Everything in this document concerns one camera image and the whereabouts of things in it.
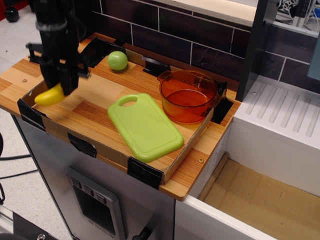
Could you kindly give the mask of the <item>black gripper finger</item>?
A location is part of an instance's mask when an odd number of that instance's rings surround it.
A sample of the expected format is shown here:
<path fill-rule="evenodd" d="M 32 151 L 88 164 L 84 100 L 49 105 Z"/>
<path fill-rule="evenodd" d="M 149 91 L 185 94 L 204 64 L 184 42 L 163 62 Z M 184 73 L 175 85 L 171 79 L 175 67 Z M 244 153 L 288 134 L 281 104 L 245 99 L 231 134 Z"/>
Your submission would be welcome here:
<path fill-rule="evenodd" d="M 42 76 L 49 89 L 55 87 L 58 83 L 61 82 L 60 68 L 60 63 L 40 63 Z"/>
<path fill-rule="evenodd" d="M 79 76 L 78 73 L 72 69 L 62 67 L 59 70 L 59 79 L 65 96 L 70 95 L 78 87 Z"/>

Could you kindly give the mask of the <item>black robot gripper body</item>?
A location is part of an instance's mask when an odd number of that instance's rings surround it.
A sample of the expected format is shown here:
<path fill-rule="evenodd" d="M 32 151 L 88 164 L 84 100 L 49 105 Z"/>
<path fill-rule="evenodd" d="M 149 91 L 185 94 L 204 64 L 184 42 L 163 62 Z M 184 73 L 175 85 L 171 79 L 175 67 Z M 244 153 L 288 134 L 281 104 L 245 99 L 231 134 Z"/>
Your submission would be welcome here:
<path fill-rule="evenodd" d="M 58 63 L 77 72 L 78 76 L 90 76 L 88 59 L 78 51 L 79 31 L 77 27 L 39 28 L 41 43 L 29 42 L 29 60 L 40 67 L 40 63 Z"/>

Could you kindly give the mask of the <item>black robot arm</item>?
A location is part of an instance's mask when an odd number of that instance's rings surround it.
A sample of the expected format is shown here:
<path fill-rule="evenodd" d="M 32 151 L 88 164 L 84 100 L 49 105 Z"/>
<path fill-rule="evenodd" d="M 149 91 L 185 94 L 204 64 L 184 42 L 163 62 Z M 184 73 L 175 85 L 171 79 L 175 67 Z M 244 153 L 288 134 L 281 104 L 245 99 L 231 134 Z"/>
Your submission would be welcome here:
<path fill-rule="evenodd" d="M 26 45 L 29 60 L 39 64 L 49 89 L 60 84 L 68 96 L 78 87 L 79 77 L 90 75 L 88 60 L 78 51 L 85 26 L 71 0 L 34 0 L 32 4 L 41 43 Z"/>

